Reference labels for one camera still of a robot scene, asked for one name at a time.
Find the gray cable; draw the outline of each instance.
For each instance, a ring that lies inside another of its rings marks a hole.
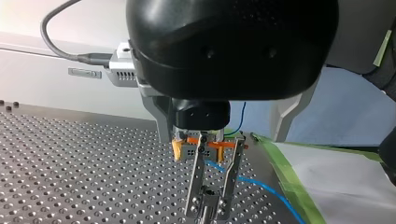
[[[75,61],[75,62],[87,63],[91,65],[108,66],[108,63],[112,56],[111,54],[106,54],[106,53],[89,53],[89,54],[78,54],[78,55],[69,54],[62,51],[61,49],[58,49],[50,40],[50,37],[47,32],[47,25],[49,21],[54,16],[58,15],[58,13],[62,12],[63,10],[65,10],[70,6],[73,6],[75,3],[79,1],[81,0],[70,0],[53,9],[40,24],[41,36],[43,37],[43,40],[46,43],[46,45],[49,47],[49,49],[52,50],[52,52],[54,52],[61,58],[65,58],[66,60]]]

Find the white wall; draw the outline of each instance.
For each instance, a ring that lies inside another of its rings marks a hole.
[[[0,1],[0,99],[153,119],[143,107],[139,91],[113,86],[100,66],[53,57],[41,40],[39,23],[63,2],[65,0]],[[83,0],[49,23],[49,35],[68,52],[112,52],[121,41],[128,39],[125,2]],[[103,78],[72,77],[67,75],[68,67],[100,70]]]

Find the blue cable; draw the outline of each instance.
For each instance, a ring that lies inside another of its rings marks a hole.
[[[233,131],[231,133],[225,133],[224,136],[233,135],[233,134],[237,133],[241,129],[242,124],[244,123],[245,107],[247,107],[247,103],[246,102],[244,102],[244,106],[242,107],[241,122],[239,123],[239,127],[235,131]]]
[[[218,169],[221,172],[225,172],[225,169],[222,168],[221,166],[217,165],[215,162],[213,161],[205,161],[206,164],[215,167],[216,169]],[[274,194],[280,201],[282,201],[282,203],[284,203],[286,205],[286,207],[291,211],[291,213],[294,215],[294,217],[297,219],[297,221],[300,224],[305,224],[305,221],[301,218],[300,214],[298,214],[298,212],[293,208],[293,206],[289,203],[288,199],[286,199],[284,196],[280,195],[278,192],[276,192],[276,190],[272,189],[271,187],[269,187],[268,185],[263,184],[262,182],[255,180],[255,179],[249,179],[246,177],[243,177],[241,175],[238,176],[238,180],[240,181],[244,181],[244,182],[248,182],[250,184],[255,184],[258,185],[264,189],[266,189],[267,191],[269,191],[270,193]]]

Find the perforated metal table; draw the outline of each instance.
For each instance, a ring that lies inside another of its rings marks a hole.
[[[248,137],[240,175],[281,192]],[[183,215],[192,161],[173,161],[155,122],[20,105],[0,106],[0,223],[194,223]],[[222,184],[206,167],[205,182]],[[297,223],[264,189],[238,182],[228,221]]]

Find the orange component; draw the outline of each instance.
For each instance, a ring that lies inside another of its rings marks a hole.
[[[218,149],[218,163],[224,161],[224,147],[219,147]]]
[[[180,161],[181,145],[183,145],[183,141],[177,141],[176,139],[172,140],[172,148],[174,150],[175,161]]]
[[[187,142],[190,144],[198,144],[199,139],[198,138],[193,138],[193,137],[188,137]],[[214,147],[219,149],[220,147],[235,147],[235,143],[232,142],[208,142],[207,145],[209,147]]]

